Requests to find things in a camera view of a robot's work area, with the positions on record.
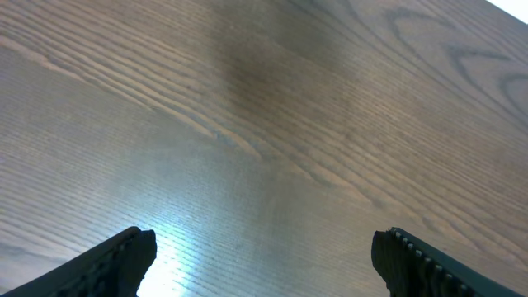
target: tabletop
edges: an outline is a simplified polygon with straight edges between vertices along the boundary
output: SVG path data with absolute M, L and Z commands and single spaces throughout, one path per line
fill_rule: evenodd
M 0 292 L 137 225 L 139 296 L 387 295 L 398 226 L 528 295 L 528 27 L 484 0 L 11 0 L 0 45 Z

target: brown wooden surface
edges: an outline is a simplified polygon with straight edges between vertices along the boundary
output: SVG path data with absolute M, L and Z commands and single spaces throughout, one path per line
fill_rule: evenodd
M 167 292 L 382 295 L 399 225 L 528 294 L 528 27 L 489 3 L 13 0 L 0 33 L 6 290 L 137 224 Z

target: wooden table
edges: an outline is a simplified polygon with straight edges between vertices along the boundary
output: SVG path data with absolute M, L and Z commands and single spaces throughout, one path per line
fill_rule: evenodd
M 388 294 L 397 225 L 528 295 L 528 27 L 484 0 L 0 2 L 0 287 L 130 225 L 140 296 Z

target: black object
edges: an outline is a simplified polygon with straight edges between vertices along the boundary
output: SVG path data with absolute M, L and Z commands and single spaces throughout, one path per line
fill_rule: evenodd
M 130 227 L 2 297 L 135 297 L 156 251 L 153 230 Z
M 372 264 L 391 297 L 517 297 L 400 228 L 376 232 Z

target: dark wood table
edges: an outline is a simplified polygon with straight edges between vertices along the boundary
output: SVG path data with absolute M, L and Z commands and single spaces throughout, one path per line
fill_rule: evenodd
M 528 27 L 484 0 L 12 0 L 0 45 L 2 291 L 138 225 L 140 296 L 381 296 L 399 226 L 528 295 Z

